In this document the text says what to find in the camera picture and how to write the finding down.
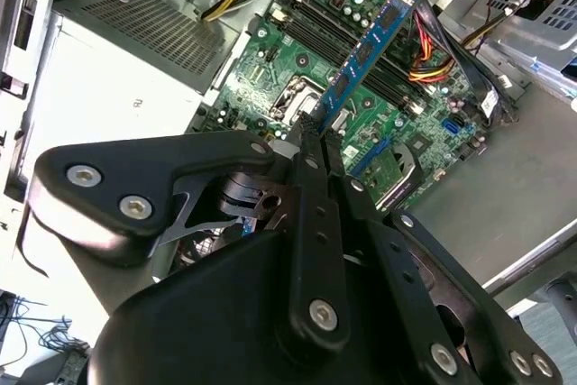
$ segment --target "screw head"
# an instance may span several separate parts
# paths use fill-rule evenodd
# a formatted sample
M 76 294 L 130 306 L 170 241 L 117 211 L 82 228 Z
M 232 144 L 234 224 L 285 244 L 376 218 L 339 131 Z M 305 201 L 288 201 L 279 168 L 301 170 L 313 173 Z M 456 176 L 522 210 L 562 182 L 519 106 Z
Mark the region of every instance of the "screw head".
M 315 324 L 324 331 L 334 331 L 338 317 L 333 306 L 322 299 L 315 299 L 308 307 L 308 314 Z
M 415 223 L 413 223 L 413 220 L 411 220 L 408 215 L 403 215 L 400 218 L 400 221 L 402 221 L 403 225 L 405 225 L 406 227 L 414 227 L 415 226 Z
M 79 164 L 73 166 L 66 172 L 66 177 L 74 185 L 79 187 L 95 187 L 102 181 L 102 175 L 94 167 Z
M 364 186 L 357 179 L 351 179 L 351 185 L 353 186 L 354 189 L 356 189 L 359 192 L 364 191 Z
M 152 215 L 152 203 L 144 197 L 126 196 L 120 201 L 120 211 L 134 220 L 145 220 Z
M 305 162 L 312 167 L 313 169 L 318 169 L 318 164 L 316 163 L 316 161 L 311 158 L 311 157 L 306 157 L 305 158 Z
M 547 361 L 545 361 L 542 357 L 534 353 L 533 362 L 537 366 L 537 369 L 539 369 L 547 378 L 553 378 L 553 370 L 551 369 L 549 364 L 547 364 Z
M 258 153 L 267 153 L 266 149 L 260 146 L 258 143 L 252 142 L 251 147 Z
M 457 374 L 457 361 L 442 344 L 435 343 L 431 345 L 431 356 L 433 356 L 436 365 L 449 376 Z
M 531 376 L 531 366 L 519 352 L 511 351 L 509 356 L 511 361 L 515 364 L 515 367 L 517 367 L 517 370 L 519 370 L 525 376 Z

